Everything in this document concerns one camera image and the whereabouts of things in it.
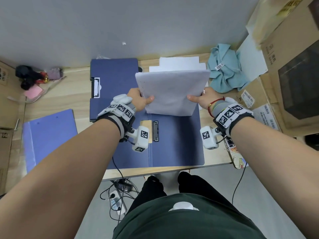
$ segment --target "pink sticky note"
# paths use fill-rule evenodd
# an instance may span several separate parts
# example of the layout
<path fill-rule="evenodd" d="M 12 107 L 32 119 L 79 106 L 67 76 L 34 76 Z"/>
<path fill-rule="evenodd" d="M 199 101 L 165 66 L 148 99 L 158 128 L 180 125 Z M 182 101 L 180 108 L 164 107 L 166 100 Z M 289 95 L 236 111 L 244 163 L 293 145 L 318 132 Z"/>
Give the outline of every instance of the pink sticky note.
<path fill-rule="evenodd" d="M 23 94 L 29 99 L 33 99 L 37 97 L 42 91 L 43 89 L 41 87 L 39 87 L 38 85 L 34 85 L 29 90 L 26 90 Z"/>

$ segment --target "teal cloth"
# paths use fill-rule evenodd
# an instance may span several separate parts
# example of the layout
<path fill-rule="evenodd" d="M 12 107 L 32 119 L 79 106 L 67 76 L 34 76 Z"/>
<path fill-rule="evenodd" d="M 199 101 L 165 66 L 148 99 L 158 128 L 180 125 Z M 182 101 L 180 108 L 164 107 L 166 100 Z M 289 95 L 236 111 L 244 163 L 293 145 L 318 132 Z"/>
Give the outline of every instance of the teal cloth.
<path fill-rule="evenodd" d="M 219 64 L 224 66 L 216 70 Z M 210 86 L 219 93 L 225 93 L 234 88 L 240 91 L 249 83 L 241 71 L 236 52 L 230 49 L 229 44 L 218 44 L 212 48 L 208 59 L 208 68 L 211 71 L 210 77 L 213 78 Z"/>

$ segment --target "person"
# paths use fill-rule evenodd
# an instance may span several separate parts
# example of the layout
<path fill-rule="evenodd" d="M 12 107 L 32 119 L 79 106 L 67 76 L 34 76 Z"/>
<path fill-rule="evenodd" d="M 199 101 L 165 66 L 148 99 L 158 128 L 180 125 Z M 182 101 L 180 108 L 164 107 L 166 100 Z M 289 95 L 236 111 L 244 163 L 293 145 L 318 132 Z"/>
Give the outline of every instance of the person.
<path fill-rule="evenodd" d="M 137 112 L 154 100 L 142 98 L 137 88 L 127 96 Z M 202 96 L 188 96 L 206 109 L 221 98 L 210 87 Z M 318 152 L 249 116 L 230 135 L 305 237 L 318 238 Z M 100 119 L 43 159 L 0 200 L 1 238 L 74 238 L 120 137 L 114 122 Z M 113 238 L 264 238 L 200 177 L 182 172 L 178 182 L 180 193 L 166 196 L 161 183 L 149 177 Z"/>

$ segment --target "wrist-mounted device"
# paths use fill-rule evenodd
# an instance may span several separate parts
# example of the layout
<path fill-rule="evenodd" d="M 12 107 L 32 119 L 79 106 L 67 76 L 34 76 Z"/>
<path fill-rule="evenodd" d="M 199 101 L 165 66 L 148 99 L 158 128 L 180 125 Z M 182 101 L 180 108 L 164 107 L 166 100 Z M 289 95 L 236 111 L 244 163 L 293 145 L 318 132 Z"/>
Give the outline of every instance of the wrist-mounted device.
<path fill-rule="evenodd" d="M 230 137 L 232 128 L 244 117 L 254 118 L 254 113 L 242 105 L 238 104 L 234 99 L 226 97 L 225 100 L 217 101 L 213 109 L 209 111 L 214 117 L 214 123 L 217 128 L 205 126 L 201 128 L 203 146 L 206 149 L 215 149 L 219 147 L 217 136 Z"/>
<path fill-rule="evenodd" d="M 143 152 L 148 148 L 149 129 L 144 126 L 139 126 L 138 129 L 132 128 L 136 108 L 131 102 L 132 98 L 126 94 L 115 96 L 111 104 L 98 114 L 96 121 L 101 119 L 112 121 L 120 131 L 120 142 L 129 141 L 134 151 Z"/>

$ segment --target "hand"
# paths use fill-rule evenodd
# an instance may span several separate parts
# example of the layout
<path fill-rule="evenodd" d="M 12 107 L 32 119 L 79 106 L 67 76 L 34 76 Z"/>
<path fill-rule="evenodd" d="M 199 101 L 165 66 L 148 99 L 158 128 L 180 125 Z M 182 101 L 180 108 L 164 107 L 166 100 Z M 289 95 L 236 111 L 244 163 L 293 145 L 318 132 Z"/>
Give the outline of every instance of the hand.
<path fill-rule="evenodd" d="M 142 97 L 139 88 L 130 89 L 127 96 L 133 98 L 132 104 L 135 106 L 137 112 L 143 110 L 145 106 L 150 104 L 155 98 L 154 96 L 150 96 L 148 98 Z"/>
<path fill-rule="evenodd" d="M 202 108 L 208 109 L 208 105 L 217 100 L 223 98 L 223 96 L 220 93 L 217 93 L 213 90 L 211 87 L 205 87 L 205 94 L 202 93 L 201 96 L 192 96 L 187 95 L 187 99 L 189 99 L 192 102 L 198 103 Z"/>

